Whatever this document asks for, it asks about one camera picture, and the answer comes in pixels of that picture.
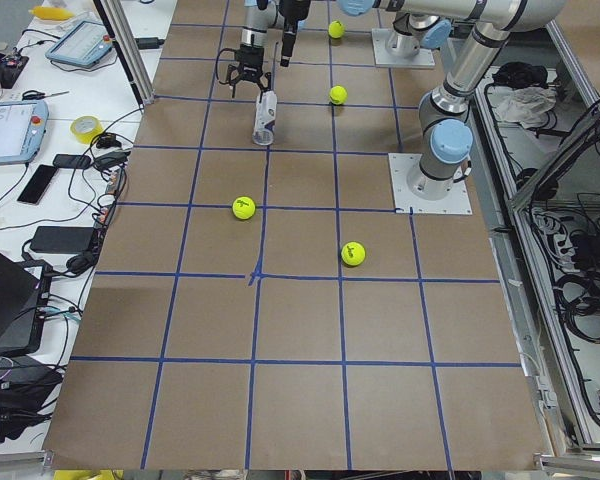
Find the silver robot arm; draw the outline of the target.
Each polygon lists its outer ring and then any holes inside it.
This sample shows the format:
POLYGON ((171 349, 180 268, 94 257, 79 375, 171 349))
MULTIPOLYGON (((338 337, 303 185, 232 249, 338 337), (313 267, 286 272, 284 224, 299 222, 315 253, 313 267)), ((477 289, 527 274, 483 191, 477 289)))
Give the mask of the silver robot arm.
POLYGON ((304 26, 310 10, 310 1, 245 1, 245 20, 241 41, 234 54, 234 64, 227 67, 223 84, 232 90, 240 82, 258 86, 261 93, 271 89, 271 74, 265 73, 264 53, 270 29, 282 32, 280 66, 289 66, 299 30, 304 26))
POLYGON ((427 93, 419 106, 426 144, 419 163, 406 176, 409 189, 426 200, 447 196, 454 175, 473 145, 473 134, 461 118, 469 98, 513 32, 544 27, 563 10, 564 1, 340 1, 341 11, 360 16, 373 8, 404 14, 407 30, 423 41, 444 19, 473 20, 471 34, 444 82, 427 93))

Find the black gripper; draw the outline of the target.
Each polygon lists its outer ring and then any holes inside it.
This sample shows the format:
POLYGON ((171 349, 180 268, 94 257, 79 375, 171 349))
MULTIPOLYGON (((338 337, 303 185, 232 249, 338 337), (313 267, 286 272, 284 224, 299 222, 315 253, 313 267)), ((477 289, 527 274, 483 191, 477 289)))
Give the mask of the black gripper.
POLYGON ((293 56, 299 24, 307 19, 310 0, 281 0, 279 13, 284 19, 280 65, 288 67, 293 56))
POLYGON ((241 44, 237 50, 233 50, 234 61, 227 67, 226 82, 231 91, 231 97, 236 95, 236 85, 241 81, 254 84, 263 84, 261 91, 266 93, 272 90, 273 75, 264 72, 264 48, 241 44))

